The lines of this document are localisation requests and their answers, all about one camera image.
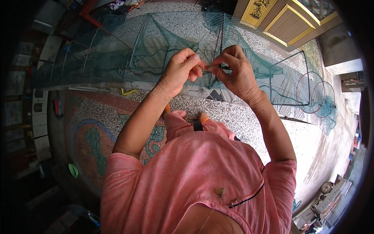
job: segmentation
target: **wheel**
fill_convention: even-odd
[[[321,193],[326,194],[326,193],[331,192],[331,190],[332,190],[332,184],[330,182],[325,182],[324,184],[322,184]]]

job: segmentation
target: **hand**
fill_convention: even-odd
[[[182,49],[169,60],[155,88],[171,99],[182,90],[188,78],[194,82],[197,77],[202,77],[201,68],[206,66],[207,64],[190,48]]]
[[[249,103],[255,102],[261,96],[252,66],[238,45],[224,49],[222,54],[213,60],[212,66],[219,66],[221,63],[227,63],[229,68],[233,69],[231,75],[219,67],[209,67],[208,71],[222,81],[233,94]]]

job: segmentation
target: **fingernail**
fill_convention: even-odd
[[[200,57],[199,57],[198,54],[194,54],[194,55],[192,56],[192,58],[193,58],[193,59],[199,59]]]

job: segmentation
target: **green plastic ring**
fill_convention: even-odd
[[[74,178],[78,177],[79,171],[78,171],[78,168],[74,164],[69,163],[69,170],[70,170],[70,173],[73,175]]]

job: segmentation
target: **orange slipper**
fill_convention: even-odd
[[[169,112],[171,112],[171,111],[170,111],[170,105],[169,105],[169,104],[167,104],[167,105],[165,106],[164,111],[166,111],[166,110],[168,110]]]
[[[206,121],[207,121],[208,119],[209,119],[209,116],[208,116],[206,113],[202,112],[202,113],[199,114],[199,121],[200,121],[201,123],[206,123]]]
[[[170,105],[167,104],[167,105],[165,106],[165,108],[164,108],[162,114],[161,114],[161,118],[164,119],[164,115],[165,115],[165,114],[169,114],[169,113],[171,113]]]

